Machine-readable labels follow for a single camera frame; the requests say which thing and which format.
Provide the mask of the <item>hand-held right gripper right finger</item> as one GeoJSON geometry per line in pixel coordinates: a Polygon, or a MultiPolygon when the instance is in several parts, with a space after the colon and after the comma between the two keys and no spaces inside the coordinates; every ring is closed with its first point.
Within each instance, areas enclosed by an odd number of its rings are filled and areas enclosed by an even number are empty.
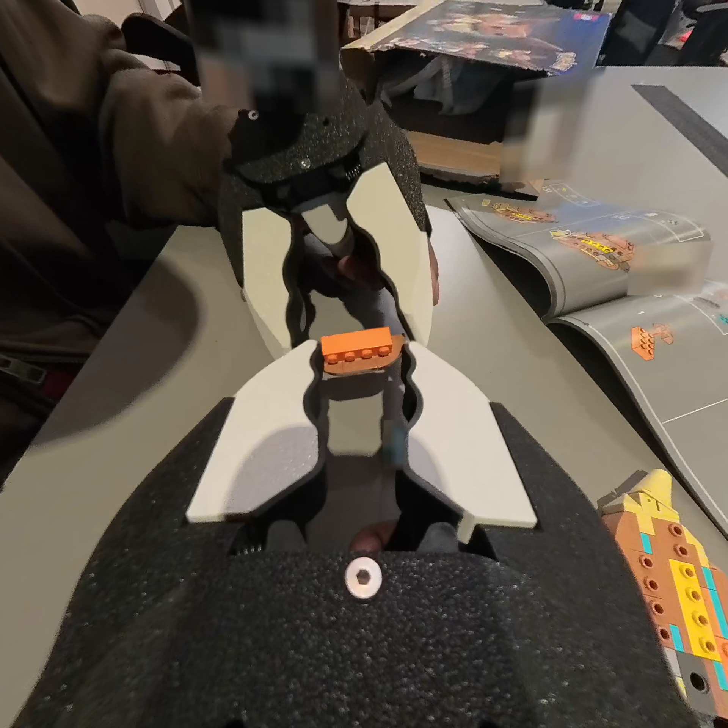
{"type": "Polygon", "coordinates": [[[491,401],[462,372],[422,344],[406,344],[402,371],[414,393],[405,472],[451,508],[457,539],[476,526],[534,529],[537,515],[491,401]]]}

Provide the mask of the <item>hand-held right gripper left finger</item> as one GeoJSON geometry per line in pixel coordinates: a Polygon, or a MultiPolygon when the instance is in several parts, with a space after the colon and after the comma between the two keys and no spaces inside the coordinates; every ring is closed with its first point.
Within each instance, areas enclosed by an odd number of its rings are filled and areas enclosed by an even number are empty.
{"type": "Polygon", "coordinates": [[[323,469],[320,347],[305,341],[233,397],[187,507],[190,523],[262,514],[323,469]]]}

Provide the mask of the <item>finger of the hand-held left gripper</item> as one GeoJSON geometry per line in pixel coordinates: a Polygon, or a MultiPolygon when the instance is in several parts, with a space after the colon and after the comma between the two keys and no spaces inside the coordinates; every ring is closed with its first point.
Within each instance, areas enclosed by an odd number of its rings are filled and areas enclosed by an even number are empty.
{"type": "Polygon", "coordinates": [[[304,233],[266,207],[242,212],[242,295],[274,359],[310,337],[316,317],[302,279],[304,233]]]}
{"type": "Polygon", "coordinates": [[[353,227],[375,250],[401,325],[411,339],[428,344],[434,308],[428,236],[416,223],[387,162],[361,174],[346,206],[353,227]]]}

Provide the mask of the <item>orange brown toy brick assembly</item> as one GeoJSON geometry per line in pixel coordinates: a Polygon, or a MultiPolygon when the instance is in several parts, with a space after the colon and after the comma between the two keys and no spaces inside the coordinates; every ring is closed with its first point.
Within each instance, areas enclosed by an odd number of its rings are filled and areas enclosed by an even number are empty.
{"type": "Polygon", "coordinates": [[[405,341],[387,326],[323,336],[323,372],[346,377],[385,370],[400,358],[405,341]]]}

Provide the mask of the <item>grey instruction booklet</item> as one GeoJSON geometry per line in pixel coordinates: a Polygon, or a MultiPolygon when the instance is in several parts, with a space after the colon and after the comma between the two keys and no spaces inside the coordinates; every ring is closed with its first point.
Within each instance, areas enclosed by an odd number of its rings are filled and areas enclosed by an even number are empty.
{"type": "Polygon", "coordinates": [[[447,205],[479,241],[532,266],[545,323],[604,354],[726,533],[726,282],[708,276],[706,228],[674,212],[598,202],[566,183],[533,202],[468,194],[447,205]]]}

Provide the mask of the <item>person's left forearm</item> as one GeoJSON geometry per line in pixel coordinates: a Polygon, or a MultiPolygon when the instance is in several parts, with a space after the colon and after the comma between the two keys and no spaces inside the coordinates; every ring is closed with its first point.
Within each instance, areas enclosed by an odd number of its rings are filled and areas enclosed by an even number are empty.
{"type": "Polygon", "coordinates": [[[217,226],[237,110],[209,104],[184,78],[157,74],[126,51],[107,50],[102,61],[98,138],[118,218],[136,229],[217,226]]]}

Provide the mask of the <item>grey desk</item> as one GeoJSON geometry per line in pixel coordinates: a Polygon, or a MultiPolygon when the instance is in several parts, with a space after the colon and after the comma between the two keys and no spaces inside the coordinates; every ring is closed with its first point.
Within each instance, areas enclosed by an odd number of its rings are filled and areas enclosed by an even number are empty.
{"type": "MultiPolygon", "coordinates": [[[[423,185],[442,298],[430,346],[504,404],[596,502],[667,463],[627,420],[445,198],[423,185]]],[[[2,726],[30,695],[78,578],[133,489],[271,361],[219,234],[179,228],[2,489],[2,726]]]]}

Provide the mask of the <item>person's left hand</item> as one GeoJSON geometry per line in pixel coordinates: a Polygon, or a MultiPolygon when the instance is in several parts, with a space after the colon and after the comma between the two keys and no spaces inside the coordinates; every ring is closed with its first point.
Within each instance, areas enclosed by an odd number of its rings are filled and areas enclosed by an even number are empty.
{"type": "Polygon", "coordinates": [[[341,258],[320,258],[316,268],[320,280],[318,287],[330,296],[344,296],[356,290],[378,292],[387,288],[375,261],[357,253],[341,258]]]}

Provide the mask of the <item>clear plastic bag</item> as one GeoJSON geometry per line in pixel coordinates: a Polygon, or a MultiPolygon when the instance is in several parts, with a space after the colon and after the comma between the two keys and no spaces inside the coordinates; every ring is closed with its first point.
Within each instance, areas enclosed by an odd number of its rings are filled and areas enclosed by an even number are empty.
{"type": "Polygon", "coordinates": [[[506,79],[502,68],[441,55],[426,61],[417,72],[382,85],[381,97],[391,104],[395,97],[412,93],[415,100],[440,104],[440,114],[468,115],[483,107],[506,79]]]}

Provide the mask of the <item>printed cardboard toy box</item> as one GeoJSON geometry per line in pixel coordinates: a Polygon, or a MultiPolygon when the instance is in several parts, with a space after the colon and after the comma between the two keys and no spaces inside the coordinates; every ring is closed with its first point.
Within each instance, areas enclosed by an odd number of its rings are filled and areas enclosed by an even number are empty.
{"type": "Polygon", "coordinates": [[[536,196],[563,171],[612,16],[509,2],[424,2],[341,49],[344,73],[406,134],[423,174],[536,196]],[[477,112],[440,114],[382,85],[437,56],[496,66],[507,79],[477,112]]]}

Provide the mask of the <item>person's brown hoodie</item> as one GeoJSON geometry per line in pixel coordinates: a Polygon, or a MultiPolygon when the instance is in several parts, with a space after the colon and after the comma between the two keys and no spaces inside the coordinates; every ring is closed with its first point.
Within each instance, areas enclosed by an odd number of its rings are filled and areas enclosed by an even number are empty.
{"type": "Polygon", "coordinates": [[[108,227],[131,224],[104,138],[113,82],[193,86],[70,2],[2,2],[2,480],[132,291],[108,227]]]}

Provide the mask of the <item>brown yellow toy brick model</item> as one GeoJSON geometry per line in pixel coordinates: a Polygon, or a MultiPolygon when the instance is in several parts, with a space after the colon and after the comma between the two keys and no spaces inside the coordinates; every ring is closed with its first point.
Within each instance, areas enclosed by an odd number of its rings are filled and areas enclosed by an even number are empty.
{"type": "Polygon", "coordinates": [[[701,726],[726,726],[727,580],[672,503],[671,475],[636,471],[602,498],[673,680],[701,726]]]}

